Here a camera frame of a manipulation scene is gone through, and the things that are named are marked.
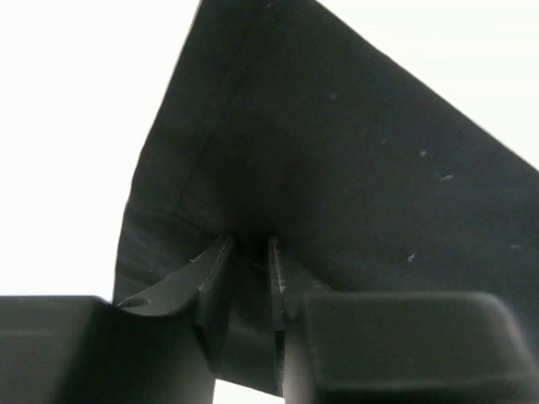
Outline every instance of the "white background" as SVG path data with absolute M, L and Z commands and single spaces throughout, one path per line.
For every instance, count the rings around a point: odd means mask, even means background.
M 322 3 L 539 167 L 537 1 Z M 0 0 L 0 295 L 111 298 L 131 176 L 197 5 Z M 232 401 L 266 402 L 218 384 Z

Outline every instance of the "black cloth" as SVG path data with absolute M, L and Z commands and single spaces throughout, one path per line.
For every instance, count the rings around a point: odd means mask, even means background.
M 222 377 L 275 393 L 276 235 L 336 290 L 494 293 L 539 357 L 538 218 L 532 167 L 318 3 L 204 0 L 133 178 L 115 300 L 236 234 Z

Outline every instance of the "black fabric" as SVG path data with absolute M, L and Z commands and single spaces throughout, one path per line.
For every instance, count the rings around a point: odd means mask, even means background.
M 337 290 L 494 293 L 539 356 L 538 202 L 532 167 L 319 4 L 205 0 L 136 168 L 115 300 L 236 234 L 223 377 L 276 392 L 276 235 Z

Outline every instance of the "black plastic part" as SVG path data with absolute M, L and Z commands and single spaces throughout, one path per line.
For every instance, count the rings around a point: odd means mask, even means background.
M 539 397 L 515 319 L 484 293 L 320 290 L 269 243 L 281 392 L 288 404 L 490 402 Z
M 88 335 L 109 313 L 92 297 L 0 297 L 0 402 L 56 403 Z
M 120 306 L 0 297 L 0 402 L 212 403 L 234 258 L 222 237 Z

